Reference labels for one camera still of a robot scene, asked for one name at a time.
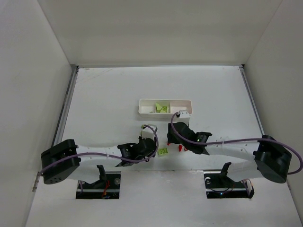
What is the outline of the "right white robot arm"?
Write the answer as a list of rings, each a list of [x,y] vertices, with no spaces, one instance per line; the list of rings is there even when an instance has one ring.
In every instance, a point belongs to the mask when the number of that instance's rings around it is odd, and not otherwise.
[[[184,122],[168,123],[169,144],[181,144],[197,155],[221,155],[243,160],[225,163],[220,172],[222,177],[234,182],[260,177],[275,183],[286,182],[292,155],[272,137],[263,136],[254,149],[243,143],[204,145],[211,136],[209,132],[194,132]]]

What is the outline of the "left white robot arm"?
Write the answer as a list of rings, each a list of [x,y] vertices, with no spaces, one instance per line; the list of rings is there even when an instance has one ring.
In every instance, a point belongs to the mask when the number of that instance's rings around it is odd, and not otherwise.
[[[129,167],[148,162],[155,157],[159,141],[155,137],[139,137],[138,143],[126,143],[108,148],[90,148],[65,140],[41,154],[44,184],[56,184],[66,179],[95,183],[105,181],[106,168]]]

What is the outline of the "green 2x2 lego plate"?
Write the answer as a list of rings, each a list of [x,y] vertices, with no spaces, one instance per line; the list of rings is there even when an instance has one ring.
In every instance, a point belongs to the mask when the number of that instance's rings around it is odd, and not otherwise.
[[[163,155],[168,154],[169,152],[168,152],[167,148],[160,148],[160,149],[158,149],[157,153],[159,156],[163,156]]]

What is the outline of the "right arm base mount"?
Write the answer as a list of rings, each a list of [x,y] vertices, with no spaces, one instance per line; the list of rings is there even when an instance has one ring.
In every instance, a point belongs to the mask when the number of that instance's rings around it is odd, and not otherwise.
[[[255,194],[250,179],[235,182],[227,177],[231,162],[225,163],[221,171],[204,171],[205,193],[208,199],[252,199]]]

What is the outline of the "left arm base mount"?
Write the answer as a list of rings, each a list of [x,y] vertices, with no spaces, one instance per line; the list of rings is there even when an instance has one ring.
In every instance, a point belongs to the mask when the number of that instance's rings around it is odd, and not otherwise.
[[[115,200],[120,197],[121,172],[106,172],[102,165],[98,180],[93,183],[81,181],[77,185],[76,197],[78,200]]]

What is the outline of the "green slope lego brick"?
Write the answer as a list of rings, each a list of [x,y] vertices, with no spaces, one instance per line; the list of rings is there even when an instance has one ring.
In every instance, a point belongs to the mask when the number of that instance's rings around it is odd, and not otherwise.
[[[162,111],[162,105],[159,103],[155,103],[155,109],[157,113],[160,113]]]

